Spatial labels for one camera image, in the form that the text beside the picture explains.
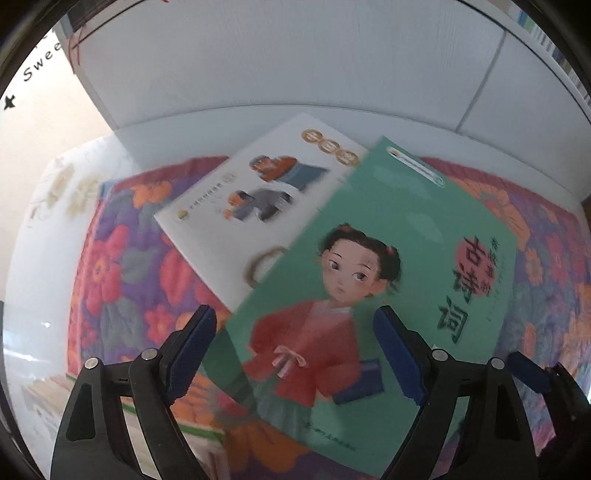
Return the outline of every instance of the green book cover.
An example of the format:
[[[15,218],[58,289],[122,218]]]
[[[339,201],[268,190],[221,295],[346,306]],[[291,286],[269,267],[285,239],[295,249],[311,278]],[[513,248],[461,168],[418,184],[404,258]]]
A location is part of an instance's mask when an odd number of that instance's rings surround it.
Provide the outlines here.
[[[483,204],[383,138],[220,331],[206,374],[296,441],[379,477],[418,407],[378,345],[375,310],[485,363],[516,248]]]

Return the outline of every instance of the green skirt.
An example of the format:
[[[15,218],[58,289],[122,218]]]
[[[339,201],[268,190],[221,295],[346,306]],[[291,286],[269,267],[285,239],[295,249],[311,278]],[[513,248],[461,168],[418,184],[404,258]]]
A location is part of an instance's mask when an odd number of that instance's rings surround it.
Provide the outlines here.
[[[228,387],[226,393],[251,413],[276,429],[303,443],[310,428],[311,408],[275,395],[281,379],[272,374],[256,382],[242,374]]]

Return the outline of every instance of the red jacket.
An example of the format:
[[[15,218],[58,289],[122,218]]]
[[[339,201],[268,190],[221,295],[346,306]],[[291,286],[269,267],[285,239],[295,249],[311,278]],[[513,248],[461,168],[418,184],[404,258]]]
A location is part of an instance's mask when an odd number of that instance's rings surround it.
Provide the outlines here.
[[[247,376],[260,382],[277,374],[275,394],[310,408],[316,391],[330,397],[353,385],[361,376],[353,318],[325,305],[303,301],[258,320]]]

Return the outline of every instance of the pink bow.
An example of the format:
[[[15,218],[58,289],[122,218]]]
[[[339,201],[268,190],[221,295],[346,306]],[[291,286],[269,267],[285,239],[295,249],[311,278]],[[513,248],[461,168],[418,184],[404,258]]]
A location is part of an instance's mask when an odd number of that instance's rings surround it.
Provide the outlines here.
[[[283,367],[281,367],[281,370],[279,370],[279,373],[277,374],[279,378],[285,378],[287,372],[291,370],[296,362],[300,367],[308,367],[308,362],[306,362],[304,357],[287,348],[285,345],[278,346],[273,353],[277,354],[277,357],[272,362],[273,366],[279,368],[279,366],[283,364]]]

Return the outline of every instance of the metal screw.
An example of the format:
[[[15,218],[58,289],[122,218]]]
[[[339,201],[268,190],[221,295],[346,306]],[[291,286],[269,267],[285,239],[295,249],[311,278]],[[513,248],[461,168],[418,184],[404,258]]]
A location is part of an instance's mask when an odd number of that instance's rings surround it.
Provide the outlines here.
[[[444,362],[445,360],[447,360],[449,358],[449,355],[447,354],[447,352],[445,350],[441,350],[440,348],[438,348],[437,350],[434,350],[431,353],[432,357],[434,360],[437,360],[438,362]]]
[[[497,370],[503,370],[505,368],[505,362],[500,358],[493,358],[491,360],[492,368],[496,368]]]
[[[88,370],[90,370],[90,369],[92,369],[92,368],[96,367],[98,364],[99,364],[99,359],[98,359],[97,357],[93,356],[93,357],[89,358],[89,359],[88,359],[88,360],[87,360],[87,361],[84,363],[84,366],[85,366],[85,367],[86,367]]]
[[[155,348],[147,348],[142,352],[142,358],[144,360],[152,360],[156,358],[156,355],[158,355],[158,351]]]

